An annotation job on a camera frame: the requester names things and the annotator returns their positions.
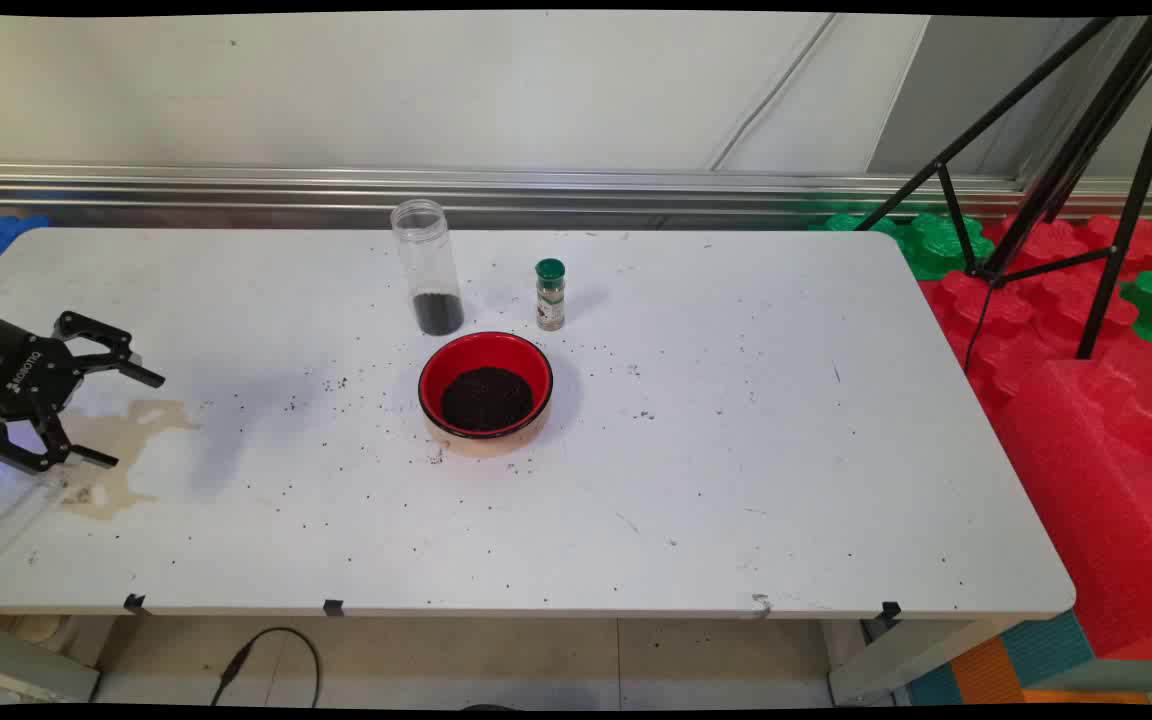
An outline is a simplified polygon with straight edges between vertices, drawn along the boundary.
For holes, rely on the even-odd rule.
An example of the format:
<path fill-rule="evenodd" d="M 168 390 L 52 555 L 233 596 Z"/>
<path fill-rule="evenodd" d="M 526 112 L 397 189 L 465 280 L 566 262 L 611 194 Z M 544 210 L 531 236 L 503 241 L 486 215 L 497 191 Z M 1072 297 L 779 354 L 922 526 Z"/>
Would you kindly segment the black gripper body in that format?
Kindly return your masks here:
<path fill-rule="evenodd" d="M 0 418 L 60 414 L 73 395 L 73 356 L 63 342 L 0 319 Z"/>

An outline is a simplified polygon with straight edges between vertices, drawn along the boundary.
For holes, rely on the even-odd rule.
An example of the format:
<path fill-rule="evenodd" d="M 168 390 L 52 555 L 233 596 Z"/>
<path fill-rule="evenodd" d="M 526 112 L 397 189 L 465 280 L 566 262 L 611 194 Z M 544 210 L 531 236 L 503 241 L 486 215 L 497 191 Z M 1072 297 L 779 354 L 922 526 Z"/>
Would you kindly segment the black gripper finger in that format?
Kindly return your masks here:
<path fill-rule="evenodd" d="M 82 445 L 73 445 L 55 407 L 33 411 L 28 416 L 44 450 L 28 450 L 14 444 L 9 437 L 8 420 L 0 419 L 0 464 L 23 471 L 23 473 L 46 473 L 50 469 L 67 464 L 71 458 L 90 462 L 99 468 L 115 468 L 119 458 L 101 450 Z"/>
<path fill-rule="evenodd" d="M 118 372 L 151 388 L 160 388 L 166 382 L 165 377 L 151 372 L 141 364 L 141 356 L 131 348 L 131 333 L 115 328 L 114 325 L 99 323 L 91 316 L 74 311 L 60 314 L 52 327 L 51 338 L 60 343 L 60 350 L 65 355 L 59 366 L 67 369 L 70 376 L 82 378 L 100 372 Z M 100 344 L 104 351 L 74 355 L 67 344 L 71 340 L 86 340 Z"/>

